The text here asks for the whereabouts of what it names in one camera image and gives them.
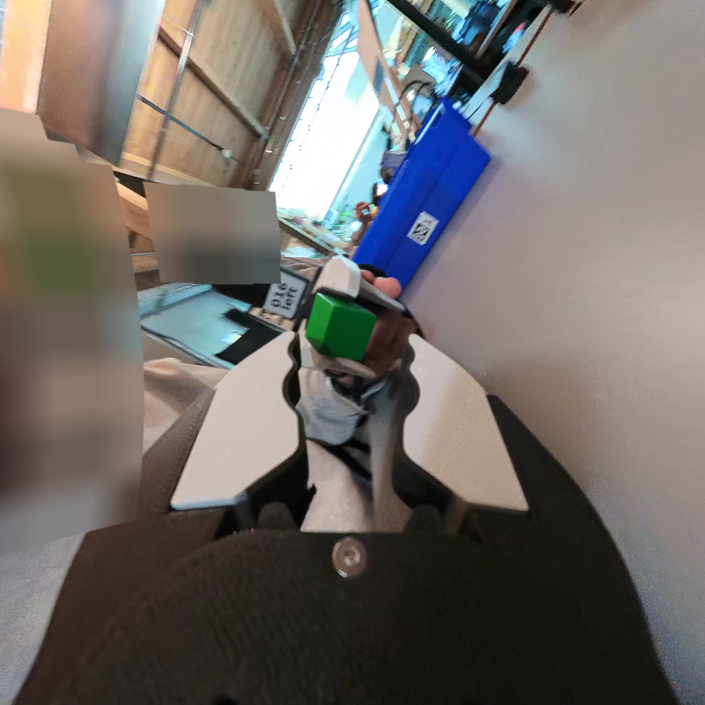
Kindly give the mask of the black clamp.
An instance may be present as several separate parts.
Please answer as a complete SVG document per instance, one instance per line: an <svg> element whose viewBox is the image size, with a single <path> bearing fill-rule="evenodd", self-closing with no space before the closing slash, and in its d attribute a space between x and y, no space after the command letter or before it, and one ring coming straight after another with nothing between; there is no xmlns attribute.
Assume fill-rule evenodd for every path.
<svg viewBox="0 0 705 705"><path fill-rule="evenodd" d="M490 95L491 101L506 105L516 95L529 75L529 69L523 64L508 61L501 67L495 88Z"/></svg>

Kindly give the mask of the bright window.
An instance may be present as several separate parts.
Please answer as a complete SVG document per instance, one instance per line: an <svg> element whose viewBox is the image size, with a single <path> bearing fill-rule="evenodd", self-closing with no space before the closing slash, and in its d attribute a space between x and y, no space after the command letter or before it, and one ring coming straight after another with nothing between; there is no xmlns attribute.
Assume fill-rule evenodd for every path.
<svg viewBox="0 0 705 705"><path fill-rule="evenodd" d="M321 220L378 112L358 51L358 1L347 1L283 148L269 189L281 215Z"/></svg>

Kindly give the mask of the person's pale clothing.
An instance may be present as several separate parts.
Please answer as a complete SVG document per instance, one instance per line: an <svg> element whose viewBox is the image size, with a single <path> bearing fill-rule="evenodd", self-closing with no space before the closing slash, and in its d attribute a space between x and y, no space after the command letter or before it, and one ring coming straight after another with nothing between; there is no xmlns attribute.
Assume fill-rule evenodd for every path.
<svg viewBox="0 0 705 705"><path fill-rule="evenodd" d="M147 361L143 371L143 453L228 373L226 369L191 365L173 357Z"/></svg>

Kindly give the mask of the green cube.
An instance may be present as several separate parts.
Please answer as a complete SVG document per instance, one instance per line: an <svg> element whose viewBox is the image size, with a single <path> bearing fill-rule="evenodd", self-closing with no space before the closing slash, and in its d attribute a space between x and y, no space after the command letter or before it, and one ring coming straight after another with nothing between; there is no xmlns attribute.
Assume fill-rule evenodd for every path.
<svg viewBox="0 0 705 705"><path fill-rule="evenodd" d="M365 357L377 316L362 305L316 293L305 338L321 355L359 362Z"/></svg>

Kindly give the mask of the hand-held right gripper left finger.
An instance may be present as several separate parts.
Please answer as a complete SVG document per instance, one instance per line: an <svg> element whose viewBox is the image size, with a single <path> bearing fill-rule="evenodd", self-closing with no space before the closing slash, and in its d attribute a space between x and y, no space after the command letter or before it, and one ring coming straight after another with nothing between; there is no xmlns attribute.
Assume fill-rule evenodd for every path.
<svg viewBox="0 0 705 705"><path fill-rule="evenodd" d="M310 472L300 397L299 336L282 333L216 385L170 500L174 511L224 508L252 528L271 503L301 527Z"/></svg>

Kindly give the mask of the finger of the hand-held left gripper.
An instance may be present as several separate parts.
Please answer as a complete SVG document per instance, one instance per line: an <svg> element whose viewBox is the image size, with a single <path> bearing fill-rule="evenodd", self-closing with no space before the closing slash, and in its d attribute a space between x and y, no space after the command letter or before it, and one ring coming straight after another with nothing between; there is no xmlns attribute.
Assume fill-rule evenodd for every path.
<svg viewBox="0 0 705 705"><path fill-rule="evenodd" d="M343 255L336 255L322 267L315 280L315 295L352 304L377 316L385 312L408 314L403 304L367 281L363 270Z"/></svg>
<svg viewBox="0 0 705 705"><path fill-rule="evenodd" d="M373 382L379 377L374 370L361 362L346 358L329 357L322 355L316 350L312 351L312 366L330 376L351 376L368 382Z"/></svg>

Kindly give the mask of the black display shelf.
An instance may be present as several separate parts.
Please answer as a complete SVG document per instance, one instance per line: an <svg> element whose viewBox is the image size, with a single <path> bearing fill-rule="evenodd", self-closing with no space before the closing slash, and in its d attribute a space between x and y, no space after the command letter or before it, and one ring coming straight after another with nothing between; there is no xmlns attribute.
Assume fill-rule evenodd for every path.
<svg viewBox="0 0 705 705"><path fill-rule="evenodd" d="M578 1L358 1L358 51L380 103L410 91L471 97L489 82L541 13L574 12Z"/></svg>

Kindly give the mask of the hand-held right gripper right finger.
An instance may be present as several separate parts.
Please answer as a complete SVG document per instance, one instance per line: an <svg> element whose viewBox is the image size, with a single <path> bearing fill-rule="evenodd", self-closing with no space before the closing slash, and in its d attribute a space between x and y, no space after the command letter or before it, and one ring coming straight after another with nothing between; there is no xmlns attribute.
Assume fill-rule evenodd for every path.
<svg viewBox="0 0 705 705"><path fill-rule="evenodd" d="M400 367L391 489L404 507L434 508L445 532L475 510L528 516L529 504L481 384L413 334Z"/></svg>

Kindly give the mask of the blue box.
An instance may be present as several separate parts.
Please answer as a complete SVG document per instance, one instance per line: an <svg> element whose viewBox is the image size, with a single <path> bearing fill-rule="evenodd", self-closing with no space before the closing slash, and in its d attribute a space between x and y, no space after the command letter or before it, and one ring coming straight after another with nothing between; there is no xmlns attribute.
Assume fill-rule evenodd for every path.
<svg viewBox="0 0 705 705"><path fill-rule="evenodd" d="M443 98L395 172L353 261L406 288L490 160L470 122Z"/></svg>

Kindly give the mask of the person's left hand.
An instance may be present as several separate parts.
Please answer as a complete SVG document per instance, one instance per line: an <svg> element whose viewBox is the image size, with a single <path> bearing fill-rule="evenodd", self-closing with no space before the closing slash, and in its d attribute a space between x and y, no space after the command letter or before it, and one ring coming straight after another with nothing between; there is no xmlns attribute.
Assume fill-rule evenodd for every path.
<svg viewBox="0 0 705 705"><path fill-rule="evenodd" d="M361 277L384 295L398 299L402 288L394 279L376 276L373 272L363 269ZM366 347L361 363L375 374L375 380L381 379L390 372L401 358L410 335L422 335L417 322L408 312L384 310L376 315L375 327Z"/></svg>

